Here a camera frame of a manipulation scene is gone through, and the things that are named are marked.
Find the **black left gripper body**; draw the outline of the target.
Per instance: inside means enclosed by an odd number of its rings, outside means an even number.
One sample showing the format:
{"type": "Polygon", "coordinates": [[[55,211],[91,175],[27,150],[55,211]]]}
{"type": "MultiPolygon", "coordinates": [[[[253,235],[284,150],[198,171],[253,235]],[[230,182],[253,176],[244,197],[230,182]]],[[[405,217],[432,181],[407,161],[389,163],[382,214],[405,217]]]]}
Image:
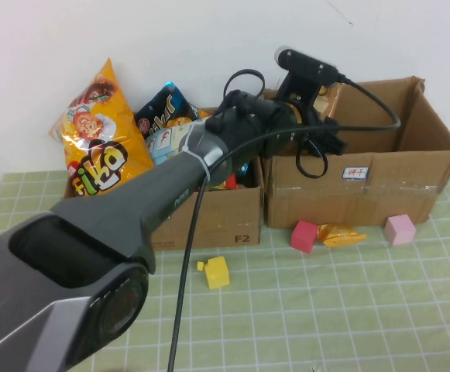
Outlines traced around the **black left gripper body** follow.
{"type": "MultiPolygon", "coordinates": [[[[289,107],[293,110],[297,123],[302,126],[320,126],[322,124],[319,113],[313,106],[306,106],[302,103],[288,102],[289,107]]],[[[316,132],[298,133],[294,136],[296,141],[297,154],[303,153],[312,156],[324,156],[325,150],[316,139],[316,132]]]]}

